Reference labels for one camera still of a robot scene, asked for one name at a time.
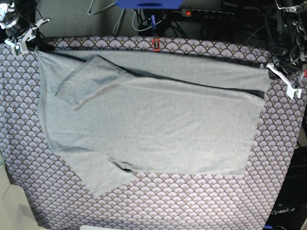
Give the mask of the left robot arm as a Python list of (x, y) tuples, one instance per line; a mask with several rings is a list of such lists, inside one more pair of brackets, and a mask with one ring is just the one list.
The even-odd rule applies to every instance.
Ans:
[(276, 0), (266, 13), (264, 27), (273, 66), (300, 86), (307, 70), (307, 2)]

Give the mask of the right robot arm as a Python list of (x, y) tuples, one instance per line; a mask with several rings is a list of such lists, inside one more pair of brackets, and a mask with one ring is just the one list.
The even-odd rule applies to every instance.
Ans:
[(39, 0), (2, 0), (0, 2), (0, 30), (5, 32), (0, 39), (8, 46), (14, 57), (38, 49), (44, 52), (54, 50), (45, 43), (39, 28), (50, 22), (49, 18), (36, 18)]

